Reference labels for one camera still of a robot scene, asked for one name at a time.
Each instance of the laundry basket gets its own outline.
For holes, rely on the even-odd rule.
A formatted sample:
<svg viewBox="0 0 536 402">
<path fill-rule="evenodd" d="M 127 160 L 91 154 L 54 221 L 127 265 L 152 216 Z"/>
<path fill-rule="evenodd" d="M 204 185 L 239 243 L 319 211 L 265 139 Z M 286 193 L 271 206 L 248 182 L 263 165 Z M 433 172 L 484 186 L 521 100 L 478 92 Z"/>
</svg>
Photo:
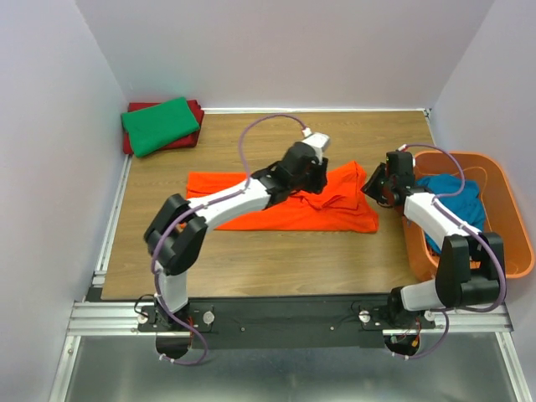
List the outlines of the laundry basket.
<svg viewBox="0 0 536 402">
<path fill-rule="evenodd" d="M 479 197 L 486 211 L 484 231 L 493 231 L 502 237 L 506 277 L 527 275 L 533 269 L 534 254 L 503 170 L 482 154 L 452 152 L 452 155 L 460 163 L 466 178 L 476 181 L 480 188 Z M 415 156 L 417 179 L 442 173 L 459 177 L 456 166 L 445 154 L 421 152 Z M 436 275 L 439 256 L 426 243 L 424 231 L 406 218 L 404 234 L 411 270 L 420 281 L 428 281 Z M 477 263 L 472 263 L 472 267 L 477 267 Z"/>
</svg>

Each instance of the wooden tabletop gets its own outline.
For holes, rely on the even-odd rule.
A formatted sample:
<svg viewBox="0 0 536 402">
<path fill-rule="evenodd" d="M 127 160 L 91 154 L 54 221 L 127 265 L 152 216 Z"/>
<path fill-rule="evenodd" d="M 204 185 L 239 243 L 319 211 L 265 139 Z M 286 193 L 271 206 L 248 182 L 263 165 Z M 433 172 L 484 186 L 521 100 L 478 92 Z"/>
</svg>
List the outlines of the wooden tabletop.
<svg viewBox="0 0 536 402">
<path fill-rule="evenodd" d="M 431 143 L 422 112 L 297 114 L 313 131 L 328 134 L 329 169 L 355 160 L 368 174 L 385 153 L 410 142 Z M 189 171 L 241 172 L 237 139 L 262 115 L 206 115 L 197 147 L 132 160 L 102 297 L 134 299 L 153 293 L 143 233 L 166 198 L 186 193 Z M 301 139 L 290 119 L 264 121 L 250 131 L 245 152 L 253 171 L 281 159 Z M 284 296 L 390 291 L 416 283 L 400 217 L 379 213 L 376 234 L 354 232 L 218 231 L 204 240 L 188 271 L 190 296 Z"/>
</svg>

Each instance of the gray wall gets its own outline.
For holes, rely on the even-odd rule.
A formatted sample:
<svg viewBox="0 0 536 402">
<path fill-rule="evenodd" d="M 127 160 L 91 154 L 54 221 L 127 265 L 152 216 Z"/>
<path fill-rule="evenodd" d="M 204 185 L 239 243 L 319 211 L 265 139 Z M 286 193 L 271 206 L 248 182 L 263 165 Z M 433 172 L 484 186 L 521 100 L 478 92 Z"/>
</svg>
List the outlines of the gray wall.
<svg viewBox="0 0 536 402">
<path fill-rule="evenodd" d="M 0 400 L 47 400 L 121 167 L 125 100 L 74 2 L 0 5 Z"/>
<path fill-rule="evenodd" d="M 492 0 L 76 0 L 129 101 L 432 106 Z"/>
<path fill-rule="evenodd" d="M 497 0 L 432 111 L 436 142 L 484 152 L 506 170 L 536 240 L 536 2 Z M 513 339 L 536 395 L 536 274 L 508 283 Z"/>
</svg>

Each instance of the gray floor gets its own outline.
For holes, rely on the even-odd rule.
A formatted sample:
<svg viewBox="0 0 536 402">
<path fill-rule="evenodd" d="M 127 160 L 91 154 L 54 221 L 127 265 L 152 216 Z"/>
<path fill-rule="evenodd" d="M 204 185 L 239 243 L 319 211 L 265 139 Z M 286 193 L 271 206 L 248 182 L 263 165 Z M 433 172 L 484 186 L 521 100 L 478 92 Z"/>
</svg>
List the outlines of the gray floor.
<svg viewBox="0 0 536 402">
<path fill-rule="evenodd" d="M 424 344 L 436 340 L 428 335 Z M 500 401 L 514 400 L 493 333 L 451 334 L 428 358 L 383 350 L 213 351 L 208 363 L 160 362 L 154 339 L 83 338 L 68 401 Z"/>
</svg>

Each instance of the orange shirt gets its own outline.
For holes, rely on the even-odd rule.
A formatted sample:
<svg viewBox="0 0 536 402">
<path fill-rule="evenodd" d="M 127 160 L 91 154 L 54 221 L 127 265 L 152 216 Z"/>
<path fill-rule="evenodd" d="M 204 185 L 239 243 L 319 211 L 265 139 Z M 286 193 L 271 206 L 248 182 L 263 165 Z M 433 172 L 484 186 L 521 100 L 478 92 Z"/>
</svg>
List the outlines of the orange shirt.
<svg viewBox="0 0 536 402">
<path fill-rule="evenodd" d="M 252 212 L 222 224 L 221 230 L 378 230 L 378 214 L 361 192 L 366 173 L 349 162 L 327 174 L 321 194 L 299 192 L 285 202 Z M 187 198 L 203 197 L 245 180 L 243 173 L 198 173 L 188 175 Z"/>
</svg>

